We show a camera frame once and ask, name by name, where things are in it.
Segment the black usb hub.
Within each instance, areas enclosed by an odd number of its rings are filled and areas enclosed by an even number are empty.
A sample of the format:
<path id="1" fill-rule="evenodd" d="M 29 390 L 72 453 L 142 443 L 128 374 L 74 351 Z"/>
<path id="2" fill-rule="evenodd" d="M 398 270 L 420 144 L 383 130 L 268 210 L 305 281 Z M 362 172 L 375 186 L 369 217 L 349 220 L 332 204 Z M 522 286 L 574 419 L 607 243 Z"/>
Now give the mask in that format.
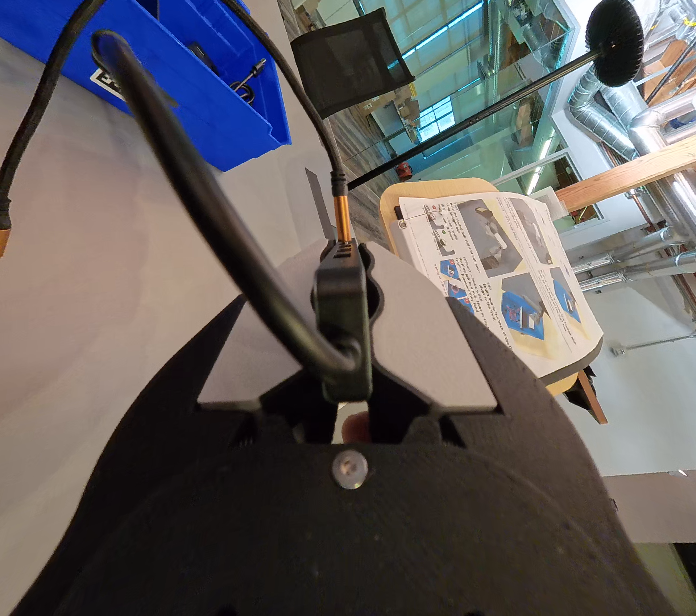
<path id="1" fill-rule="evenodd" d="M 356 240 L 331 242 L 321 256 L 312 289 L 319 331 L 343 355 L 352 356 L 349 373 L 322 377 L 331 403 L 354 403 L 372 394 L 372 349 L 365 267 Z"/>

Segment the blue plastic bin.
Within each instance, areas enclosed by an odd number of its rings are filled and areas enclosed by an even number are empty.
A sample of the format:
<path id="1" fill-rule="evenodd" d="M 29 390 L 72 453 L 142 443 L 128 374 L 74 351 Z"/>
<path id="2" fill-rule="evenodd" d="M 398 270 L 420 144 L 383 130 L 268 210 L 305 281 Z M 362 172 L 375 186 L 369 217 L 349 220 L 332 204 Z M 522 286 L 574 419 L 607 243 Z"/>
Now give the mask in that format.
<path id="1" fill-rule="evenodd" d="M 1 37 L 46 63 L 58 36 L 83 0 L 1 0 Z M 88 22 L 62 74 L 109 104 L 128 111 L 108 75 L 92 59 L 91 35 L 108 29 L 123 37 L 173 105 L 203 158 L 221 171 L 291 142 L 274 63 L 257 37 L 220 0 L 107 0 Z M 198 42 L 219 77 L 188 48 Z M 266 58 L 250 83 L 252 106 L 229 87 Z"/>

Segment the silver ventilation duct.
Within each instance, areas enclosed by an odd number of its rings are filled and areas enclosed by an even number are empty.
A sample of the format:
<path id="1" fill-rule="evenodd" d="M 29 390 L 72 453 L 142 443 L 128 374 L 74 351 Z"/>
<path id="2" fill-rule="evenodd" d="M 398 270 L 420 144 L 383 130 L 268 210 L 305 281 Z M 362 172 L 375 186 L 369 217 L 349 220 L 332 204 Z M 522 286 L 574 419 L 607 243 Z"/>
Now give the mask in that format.
<path id="1" fill-rule="evenodd" d="M 606 87 L 593 65 L 580 77 L 568 108 L 578 124 L 628 161 L 695 133 L 695 125 L 688 125 L 685 133 L 663 132 L 668 121 L 695 112 L 695 90 L 649 107 L 633 82 Z"/>

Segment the silver wall pipes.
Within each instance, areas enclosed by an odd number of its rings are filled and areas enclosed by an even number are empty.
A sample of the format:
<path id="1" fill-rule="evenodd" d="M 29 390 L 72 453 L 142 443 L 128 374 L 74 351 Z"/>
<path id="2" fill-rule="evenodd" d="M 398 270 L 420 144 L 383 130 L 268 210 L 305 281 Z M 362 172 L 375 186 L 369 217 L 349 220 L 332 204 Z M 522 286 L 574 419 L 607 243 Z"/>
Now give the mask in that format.
<path id="1" fill-rule="evenodd" d="M 571 263 L 583 292 L 695 272 L 695 237 L 673 225 Z"/>

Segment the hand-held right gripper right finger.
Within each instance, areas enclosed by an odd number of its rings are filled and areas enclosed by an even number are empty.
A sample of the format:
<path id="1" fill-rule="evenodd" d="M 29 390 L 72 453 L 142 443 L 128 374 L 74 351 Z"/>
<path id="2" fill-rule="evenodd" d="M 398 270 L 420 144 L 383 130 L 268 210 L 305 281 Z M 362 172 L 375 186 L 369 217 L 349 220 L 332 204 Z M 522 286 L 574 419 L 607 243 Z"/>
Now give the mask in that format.
<path id="1" fill-rule="evenodd" d="M 369 242 L 378 291 L 374 362 L 445 412 L 491 412 L 498 401 L 443 293 L 414 267 Z"/>

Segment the small black adapter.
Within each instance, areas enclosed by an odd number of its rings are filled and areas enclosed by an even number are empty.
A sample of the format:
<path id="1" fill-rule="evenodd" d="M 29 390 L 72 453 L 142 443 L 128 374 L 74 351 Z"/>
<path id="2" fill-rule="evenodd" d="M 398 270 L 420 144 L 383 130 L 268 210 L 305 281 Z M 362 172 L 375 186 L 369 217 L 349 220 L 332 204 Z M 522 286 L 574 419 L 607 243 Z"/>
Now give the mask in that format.
<path id="1" fill-rule="evenodd" d="M 197 58 L 215 75 L 219 77 L 219 70 L 214 64 L 212 58 L 207 54 L 204 48 L 198 43 L 193 42 L 187 45 L 187 48 L 196 55 Z"/>

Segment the black floor lamp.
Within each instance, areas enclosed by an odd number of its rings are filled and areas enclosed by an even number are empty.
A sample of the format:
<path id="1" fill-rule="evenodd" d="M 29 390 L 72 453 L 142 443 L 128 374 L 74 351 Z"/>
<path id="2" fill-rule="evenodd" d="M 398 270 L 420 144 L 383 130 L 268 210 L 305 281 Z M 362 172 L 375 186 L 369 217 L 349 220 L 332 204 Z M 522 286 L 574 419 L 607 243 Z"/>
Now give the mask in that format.
<path id="1" fill-rule="evenodd" d="M 617 88 L 627 84 L 637 75 L 645 51 L 642 23 L 634 6 L 628 0 L 602 0 L 597 3 L 587 20 L 585 45 L 586 54 L 484 107 L 396 158 L 370 169 L 348 182 L 347 189 L 357 189 L 419 155 L 424 155 L 456 134 L 464 133 L 585 66 L 593 66 L 596 77 L 606 87 Z"/>

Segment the wooden beam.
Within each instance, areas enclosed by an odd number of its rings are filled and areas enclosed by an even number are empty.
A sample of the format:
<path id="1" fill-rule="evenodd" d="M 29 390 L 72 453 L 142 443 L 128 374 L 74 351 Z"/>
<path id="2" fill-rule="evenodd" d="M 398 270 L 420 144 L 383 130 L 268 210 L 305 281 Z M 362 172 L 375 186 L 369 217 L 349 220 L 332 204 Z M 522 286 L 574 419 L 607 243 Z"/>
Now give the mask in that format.
<path id="1" fill-rule="evenodd" d="M 570 212 L 695 167 L 695 135 L 558 190 Z"/>

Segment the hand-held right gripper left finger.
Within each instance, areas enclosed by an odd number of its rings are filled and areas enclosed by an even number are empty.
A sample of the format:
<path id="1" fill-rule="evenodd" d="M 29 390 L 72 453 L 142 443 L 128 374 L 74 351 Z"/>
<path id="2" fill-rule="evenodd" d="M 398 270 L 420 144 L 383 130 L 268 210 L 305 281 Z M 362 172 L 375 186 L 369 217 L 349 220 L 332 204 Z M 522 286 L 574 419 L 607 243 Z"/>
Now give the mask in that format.
<path id="1" fill-rule="evenodd" d="M 318 240 L 278 266 L 300 314 L 313 326 L 316 316 L 311 292 L 326 245 L 326 240 Z M 300 370 L 301 365 L 254 309 L 244 305 L 204 383 L 198 403 L 209 410 L 251 410 L 262 395 Z"/>

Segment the black mesh chair back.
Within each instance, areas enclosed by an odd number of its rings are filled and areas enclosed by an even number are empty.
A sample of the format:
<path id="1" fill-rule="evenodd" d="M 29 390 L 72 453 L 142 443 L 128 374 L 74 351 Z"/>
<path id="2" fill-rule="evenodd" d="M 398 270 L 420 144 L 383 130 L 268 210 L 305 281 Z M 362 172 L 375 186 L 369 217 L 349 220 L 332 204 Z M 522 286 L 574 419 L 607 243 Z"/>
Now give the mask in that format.
<path id="1" fill-rule="evenodd" d="M 304 91 L 322 119 L 415 80 L 383 7 L 299 35 L 291 49 Z"/>

